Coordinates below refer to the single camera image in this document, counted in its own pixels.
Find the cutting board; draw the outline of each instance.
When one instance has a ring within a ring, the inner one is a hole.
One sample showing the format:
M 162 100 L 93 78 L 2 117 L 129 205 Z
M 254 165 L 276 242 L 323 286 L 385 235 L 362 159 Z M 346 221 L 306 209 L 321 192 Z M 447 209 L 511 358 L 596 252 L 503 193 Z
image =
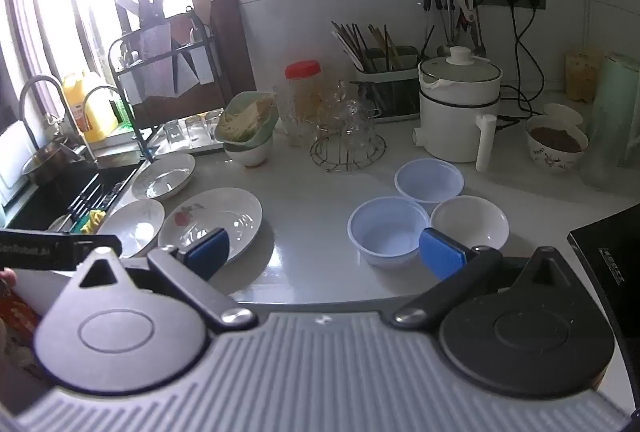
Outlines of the cutting board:
M 220 59 L 220 77 L 213 83 L 197 84 L 178 98 L 151 97 L 136 104 L 133 114 L 140 128 L 152 127 L 204 111 L 223 108 L 242 91 L 255 91 L 254 72 L 244 37 L 238 0 L 213 0 L 210 23 Z M 191 21 L 186 16 L 172 22 L 172 37 L 186 44 Z

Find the metal faucet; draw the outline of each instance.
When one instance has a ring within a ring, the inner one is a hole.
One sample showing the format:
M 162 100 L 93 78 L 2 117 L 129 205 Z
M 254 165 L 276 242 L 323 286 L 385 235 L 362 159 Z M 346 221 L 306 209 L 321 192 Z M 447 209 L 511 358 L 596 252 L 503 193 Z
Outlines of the metal faucet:
M 120 91 L 118 91 L 117 88 L 115 88 L 114 86 L 108 86 L 106 84 L 103 84 L 101 86 L 96 86 L 95 88 L 93 88 L 91 91 L 89 91 L 89 93 L 87 94 L 87 96 L 84 97 L 84 101 L 82 102 L 82 116 L 84 117 L 84 123 L 85 125 L 87 125 L 88 127 L 88 120 L 86 119 L 86 111 L 84 110 L 84 108 L 86 107 L 86 101 L 89 99 L 89 97 L 91 95 L 93 95 L 98 89 L 109 89 L 111 91 L 115 91 L 118 96 L 122 99 L 123 102 L 126 102 L 127 99 L 122 97 L 122 94 L 120 94 Z M 153 163 L 155 160 L 153 159 L 153 157 L 151 156 L 151 152 L 146 148 L 146 145 L 144 145 L 144 138 L 142 137 L 142 133 L 140 133 L 140 130 L 136 127 L 135 123 L 131 124 L 133 127 L 133 131 L 136 134 L 136 140 L 138 141 L 138 146 L 140 147 L 140 151 L 142 152 L 142 154 L 146 157 L 146 159 L 149 161 L 149 163 Z
M 36 150 L 40 148 L 36 141 L 35 136 L 33 136 L 33 132 L 31 131 L 29 124 L 24 118 L 24 103 L 26 102 L 26 99 L 27 99 L 27 93 L 37 82 L 50 82 L 55 86 L 56 91 L 58 92 L 58 96 L 60 97 L 60 101 L 62 102 L 62 106 L 65 108 L 65 115 L 69 118 L 69 123 L 71 124 L 71 129 L 73 130 L 74 135 L 78 139 L 79 143 L 84 144 L 89 159 L 91 161 L 95 161 L 94 153 L 91 151 L 91 148 L 89 147 L 89 144 L 84 138 L 82 131 L 80 131 L 80 128 L 78 127 L 78 124 L 76 123 L 75 118 L 71 114 L 69 103 L 66 101 L 65 94 L 62 91 L 62 84 L 57 78 L 52 77 L 50 75 L 34 75 L 29 80 L 27 80 L 27 82 L 25 82 L 24 86 L 22 87 L 22 91 L 20 92 L 20 101 L 18 102 L 19 120 L 23 123 L 24 128 L 27 130 L 27 134 L 31 139 L 31 143 L 33 144 L 33 147 L 35 147 Z

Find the white countertop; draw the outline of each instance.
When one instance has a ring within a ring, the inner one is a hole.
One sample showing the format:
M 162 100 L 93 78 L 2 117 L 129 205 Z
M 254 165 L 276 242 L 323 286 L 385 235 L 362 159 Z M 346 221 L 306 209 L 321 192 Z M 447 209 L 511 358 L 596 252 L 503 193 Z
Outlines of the white countertop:
M 166 213 L 216 187 L 244 188 L 260 200 L 264 219 L 254 243 L 210 281 L 239 301 L 319 303 L 421 293 L 436 279 L 419 259 L 396 271 L 373 268 L 359 259 L 346 232 L 358 205 L 397 194 L 394 174 L 401 165 L 428 156 L 411 141 L 411 130 L 418 124 L 412 120 L 378 125 L 387 143 L 385 155 L 353 173 L 325 172 L 311 161 L 308 149 L 289 147 L 286 137 L 278 134 L 273 154 L 258 168 L 244 168 L 223 152 L 198 156 L 190 184 L 164 202 Z M 538 246 L 553 246 L 594 296 L 566 236 L 640 202 L 637 170 L 620 169 L 614 193 L 593 191 L 575 172 L 549 175 L 530 160 L 522 124 L 497 133 L 488 173 L 477 172 L 474 164 L 459 168 L 465 177 L 463 193 L 489 199 L 507 216 L 511 235 L 502 249 L 505 255 L 529 256 Z M 116 208 L 133 200 L 127 190 Z M 618 348 L 600 390 L 626 412 L 635 408 Z

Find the green basket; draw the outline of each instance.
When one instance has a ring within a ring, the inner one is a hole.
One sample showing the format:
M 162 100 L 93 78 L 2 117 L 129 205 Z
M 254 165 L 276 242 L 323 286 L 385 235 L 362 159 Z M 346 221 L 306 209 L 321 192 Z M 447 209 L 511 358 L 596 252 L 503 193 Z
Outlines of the green basket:
M 230 115 L 237 115 L 244 111 L 250 104 L 252 104 L 252 102 L 255 102 L 267 96 L 272 96 L 272 94 L 262 93 L 260 91 L 243 91 L 241 93 L 238 93 L 231 100 L 231 102 L 229 102 L 229 105 L 225 109 L 225 113 L 228 113 Z M 254 149 L 255 147 L 259 147 L 265 141 L 271 138 L 271 134 L 273 133 L 273 129 L 276 126 L 276 123 L 278 123 L 279 117 L 280 115 L 278 114 L 278 108 L 274 100 L 273 104 L 271 105 L 271 111 L 269 112 L 268 120 L 262 124 L 260 129 L 256 131 L 253 138 L 248 139 L 247 141 L 231 141 L 229 139 L 225 139 L 222 134 L 220 134 L 220 125 L 216 125 L 214 136 L 216 137 L 217 141 L 221 141 L 222 143 L 228 143 L 229 145 L 233 145 L 235 147 L 244 147 L 245 149 Z

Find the yellow plastic jug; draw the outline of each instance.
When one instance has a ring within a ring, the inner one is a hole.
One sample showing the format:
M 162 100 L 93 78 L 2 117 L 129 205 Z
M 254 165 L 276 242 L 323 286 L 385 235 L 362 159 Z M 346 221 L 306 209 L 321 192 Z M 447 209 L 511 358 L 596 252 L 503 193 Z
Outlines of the yellow plastic jug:
M 91 95 L 85 108 L 86 121 L 82 115 L 82 103 L 85 96 L 102 83 L 104 81 L 98 73 L 82 70 L 80 73 L 67 75 L 62 84 L 66 101 L 69 102 L 71 108 L 71 114 L 89 143 L 105 139 L 118 126 L 118 119 L 111 109 L 107 90 L 96 91 Z

